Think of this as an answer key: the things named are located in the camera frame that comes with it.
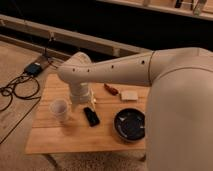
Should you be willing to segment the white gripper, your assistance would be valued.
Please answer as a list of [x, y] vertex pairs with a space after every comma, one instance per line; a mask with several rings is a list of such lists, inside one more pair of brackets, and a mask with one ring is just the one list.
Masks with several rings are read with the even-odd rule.
[[91, 99], [91, 89], [88, 83], [70, 84], [70, 99], [74, 104], [83, 104]]

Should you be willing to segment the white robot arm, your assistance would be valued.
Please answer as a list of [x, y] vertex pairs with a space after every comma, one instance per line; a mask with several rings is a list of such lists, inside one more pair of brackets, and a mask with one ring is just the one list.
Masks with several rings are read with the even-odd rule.
[[58, 69], [75, 104], [90, 83], [147, 86], [148, 171], [213, 171], [213, 52], [177, 48], [93, 63], [78, 52]]

